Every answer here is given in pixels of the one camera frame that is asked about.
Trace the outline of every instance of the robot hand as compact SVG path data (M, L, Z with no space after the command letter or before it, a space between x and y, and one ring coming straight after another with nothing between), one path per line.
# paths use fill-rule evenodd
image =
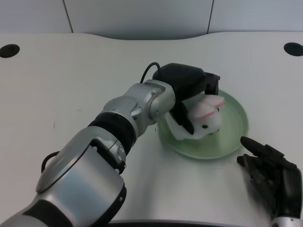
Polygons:
M301 171L269 145L247 137L241 137L241 144L255 157L244 154L237 162L246 167L252 185L271 210L273 227L303 227Z
M134 84L110 100L44 169L37 195L1 227L106 226L121 208L126 188L120 174L126 155L149 125L202 91L218 93L219 76L202 69L169 64L153 80Z

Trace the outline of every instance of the black band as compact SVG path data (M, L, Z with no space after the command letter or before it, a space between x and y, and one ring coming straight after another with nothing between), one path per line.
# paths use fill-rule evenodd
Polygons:
M89 126L98 126L112 133L121 142L126 154L135 143L136 134L132 124L117 113L101 113Z
M68 218L51 202L39 200L23 215L32 216L49 227L72 227Z

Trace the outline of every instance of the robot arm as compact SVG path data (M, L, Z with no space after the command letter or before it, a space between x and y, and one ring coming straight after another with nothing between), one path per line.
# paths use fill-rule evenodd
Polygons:
M179 74L195 71L190 76L200 83L187 83L187 88L194 90L191 96L204 91L207 85L218 86L217 78L213 81L201 69L197 72L198 68L191 66L170 66L183 69ZM107 225L126 197L120 176L126 168L126 155L146 128L175 106L176 95L184 94L185 78L171 86L164 82L169 82L171 76L165 73L157 80L134 84L123 96L110 100L42 172L32 203L0 226Z

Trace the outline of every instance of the white object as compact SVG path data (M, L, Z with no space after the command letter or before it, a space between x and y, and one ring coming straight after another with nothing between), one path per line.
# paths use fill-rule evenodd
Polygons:
M0 58L0 222L32 201L43 159L89 125L110 99L138 83L154 61L221 76L219 88L248 115L249 136L303 170L303 57L287 54L288 42L303 44L303 32L217 33L173 41L0 35L0 46L20 45L15 57ZM127 155L127 196L114 220L270 226L247 172L236 163L243 152L248 153L192 160L163 147L150 126Z
M187 117L194 126L194 134L191 135L183 126L178 125L170 113L165 115L167 124L173 136L177 140L200 140L207 134L220 129L222 116L218 107L222 106L224 98L220 96L208 95L195 103L194 106L187 106Z

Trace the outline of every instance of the white wall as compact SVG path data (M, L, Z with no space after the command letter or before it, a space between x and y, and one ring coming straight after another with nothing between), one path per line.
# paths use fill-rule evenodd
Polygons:
M71 32L62 0L0 0L0 33Z
M303 31L303 0L65 0L65 3L74 32L118 39L181 39L207 31ZM2 34L67 33L72 28L63 0L0 0Z
M74 32L116 39L183 39L207 33L212 0L65 0Z
M303 31L303 0L214 0L209 33Z

